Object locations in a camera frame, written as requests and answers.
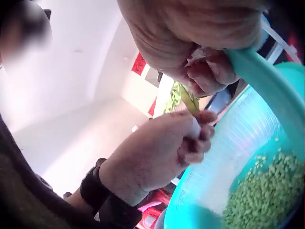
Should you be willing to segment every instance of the green grain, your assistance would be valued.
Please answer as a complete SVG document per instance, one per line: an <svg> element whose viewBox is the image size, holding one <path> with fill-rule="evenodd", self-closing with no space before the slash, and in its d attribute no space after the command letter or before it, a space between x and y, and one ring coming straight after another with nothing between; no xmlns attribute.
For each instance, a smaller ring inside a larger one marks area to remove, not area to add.
<svg viewBox="0 0 305 229"><path fill-rule="evenodd" d="M265 156L256 159L264 160ZM229 197L223 228L273 229L286 218L304 192L304 164L280 152L278 160L261 171L258 161Z"/></svg>

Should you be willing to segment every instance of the red object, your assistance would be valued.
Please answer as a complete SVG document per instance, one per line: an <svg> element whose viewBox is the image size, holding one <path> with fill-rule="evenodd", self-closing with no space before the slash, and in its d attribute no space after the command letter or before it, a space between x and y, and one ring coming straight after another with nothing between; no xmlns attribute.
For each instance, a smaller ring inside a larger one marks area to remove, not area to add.
<svg viewBox="0 0 305 229"><path fill-rule="evenodd" d="M301 60L301 55L300 55L300 42L297 40L296 36L291 33L290 34L290 37L288 39L288 45L293 45L296 50L297 50L297 53L296 55L298 56L298 58ZM291 59L291 57L288 55L288 53L285 53L286 54L286 57L289 61L293 62L293 60Z"/></svg>
<svg viewBox="0 0 305 229"><path fill-rule="evenodd" d="M170 196L167 195L161 189L159 189L158 192L153 197L153 199L151 200L151 202L139 208L140 211L141 210L143 211L142 212L143 216L141 221L137 224L137 228L154 229L157 219L161 215L163 209L165 209L165 205L168 205L169 202L170 202Z"/></svg>
<svg viewBox="0 0 305 229"><path fill-rule="evenodd" d="M137 59L135 59L135 63L131 70L137 73L138 75L141 75L145 67L145 64L146 61L143 59L141 53L139 53Z"/></svg>
<svg viewBox="0 0 305 229"><path fill-rule="evenodd" d="M156 101L157 101L157 97L155 98L154 102L152 103L152 106L150 107L148 113L153 116L153 113L155 112L155 107L156 107Z"/></svg>

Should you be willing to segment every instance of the hand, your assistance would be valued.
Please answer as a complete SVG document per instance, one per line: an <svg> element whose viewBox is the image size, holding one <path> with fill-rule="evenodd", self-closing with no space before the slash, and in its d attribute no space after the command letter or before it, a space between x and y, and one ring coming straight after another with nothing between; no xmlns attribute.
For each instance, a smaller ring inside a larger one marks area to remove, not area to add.
<svg viewBox="0 0 305 229"><path fill-rule="evenodd" d="M162 188L188 165L200 163L210 148L216 115L202 111L170 113L131 134L101 165L101 182L135 206L149 191Z"/></svg>
<svg viewBox="0 0 305 229"><path fill-rule="evenodd" d="M147 63L189 86L198 96L220 91L239 77L224 48L239 49L260 40L264 0L118 0L136 45ZM198 47L204 58L185 68Z"/></svg>

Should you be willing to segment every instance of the red decoration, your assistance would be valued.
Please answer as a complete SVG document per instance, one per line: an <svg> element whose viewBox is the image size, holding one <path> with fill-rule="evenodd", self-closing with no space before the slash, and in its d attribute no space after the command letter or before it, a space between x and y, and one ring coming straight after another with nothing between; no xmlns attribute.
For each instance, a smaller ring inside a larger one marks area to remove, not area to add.
<svg viewBox="0 0 305 229"><path fill-rule="evenodd" d="M152 103L152 106L150 107L148 113L153 116L154 112L155 112L155 107L156 107L156 101L157 101L157 98L155 98L154 102Z"/></svg>
<svg viewBox="0 0 305 229"><path fill-rule="evenodd" d="M138 75L141 75L145 67L145 64L146 61L143 59L141 53L139 53L137 59L135 59L135 63L131 70L137 73Z"/></svg>

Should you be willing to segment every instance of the teal colander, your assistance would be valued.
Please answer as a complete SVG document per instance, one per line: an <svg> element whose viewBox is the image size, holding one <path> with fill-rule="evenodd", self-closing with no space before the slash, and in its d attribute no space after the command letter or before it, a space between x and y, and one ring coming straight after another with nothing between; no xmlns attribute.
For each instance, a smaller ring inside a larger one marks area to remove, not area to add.
<svg viewBox="0 0 305 229"><path fill-rule="evenodd" d="M166 211L165 229L221 228L230 191L254 167L255 155L267 155L264 166L269 166L281 148L304 162L304 67L272 66L251 49L226 52L251 86L217 124L204 161L185 171Z"/></svg>

